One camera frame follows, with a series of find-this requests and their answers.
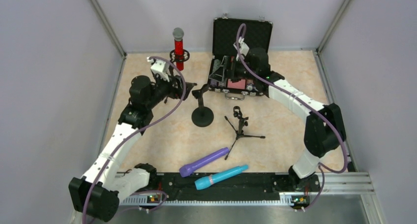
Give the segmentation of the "black tripod shock-mount stand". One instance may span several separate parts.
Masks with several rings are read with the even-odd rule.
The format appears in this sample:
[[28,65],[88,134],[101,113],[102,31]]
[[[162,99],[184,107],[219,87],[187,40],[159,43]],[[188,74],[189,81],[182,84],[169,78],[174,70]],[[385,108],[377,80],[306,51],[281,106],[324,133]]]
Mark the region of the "black tripod shock-mount stand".
[[169,56],[170,62],[173,63],[178,68],[178,70],[182,71],[183,63],[189,60],[190,53],[183,49],[180,54],[180,51],[174,49],[169,53]]

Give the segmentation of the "black round-base mic stand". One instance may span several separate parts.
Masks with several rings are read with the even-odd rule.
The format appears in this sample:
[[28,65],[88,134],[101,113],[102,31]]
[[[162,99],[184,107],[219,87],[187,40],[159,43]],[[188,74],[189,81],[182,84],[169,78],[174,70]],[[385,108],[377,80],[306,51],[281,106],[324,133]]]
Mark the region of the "black round-base mic stand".
[[204,84],[199,90],[193,90],[192,95],[198,101],[198,107],[192,112],[191,119],[194,125],[204,128],[209,126],[214,119],[213,111],[204,106],[203,94],[209,90],[209,85]]

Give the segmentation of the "red glitter microphone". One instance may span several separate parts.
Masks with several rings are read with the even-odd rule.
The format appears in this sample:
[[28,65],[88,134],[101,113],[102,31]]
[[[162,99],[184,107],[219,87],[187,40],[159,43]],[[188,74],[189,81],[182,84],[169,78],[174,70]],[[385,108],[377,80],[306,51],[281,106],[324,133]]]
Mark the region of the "red glitter microphone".
[[184,37],[184,31],[183,29],[176,27],[173,30],[173,37],[174,37],[174,44],[175,44],[175,50],[180,51],[180,54],[183,50],[183,37]]

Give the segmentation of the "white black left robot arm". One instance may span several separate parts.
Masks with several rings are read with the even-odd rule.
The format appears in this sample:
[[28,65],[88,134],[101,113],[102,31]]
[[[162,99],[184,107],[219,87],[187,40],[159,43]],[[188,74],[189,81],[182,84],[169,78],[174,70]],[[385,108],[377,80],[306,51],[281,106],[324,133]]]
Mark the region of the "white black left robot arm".
[[146,187],[156,169],[140,164],[117,177],[132,146],[143,136],[153,119],[152,109],[165,98],[187,99],[196,83],[184,83],[180,76],[152,82],[140,75],[132,79],[129,100],[107,145],[81,178],[72,178],[69,192],[75,211],[108,222],[119,205],[137,190]]

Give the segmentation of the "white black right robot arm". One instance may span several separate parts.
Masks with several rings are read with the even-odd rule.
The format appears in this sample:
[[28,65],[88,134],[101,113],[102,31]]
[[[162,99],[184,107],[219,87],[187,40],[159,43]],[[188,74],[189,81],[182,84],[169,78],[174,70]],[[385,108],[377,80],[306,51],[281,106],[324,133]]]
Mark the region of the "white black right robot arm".
[[337,173],[347,169],[346,131],[340,107],[312,99],[291,85],[283,75],[271,70],[266,49],[241,49],[235,57],[214,57],[208,83],[211,91],[226,95],[266,96],[302,119],[305,123],[305,149],[289,168],[290,183],[295,188],[304,186],[318,167],[324,168],[322,158],[338,147],[342,149],[344,164]]

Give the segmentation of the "purple microphone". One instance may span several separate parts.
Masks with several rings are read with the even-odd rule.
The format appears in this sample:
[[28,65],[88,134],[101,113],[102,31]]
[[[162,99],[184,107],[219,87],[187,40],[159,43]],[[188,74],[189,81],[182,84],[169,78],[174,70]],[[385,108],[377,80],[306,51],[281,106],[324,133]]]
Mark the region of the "purple microphone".
[[226,154],[229,153],[229,148],[225,147],[225,148],[221,148],[199,160],[196,160],[192,163],[189,164],[185,164],[183,165],[180,169],[179,169],[179,173],[181,177],[188,177],[190,176],[194,171],[208,165],[209,163],[225,156]]

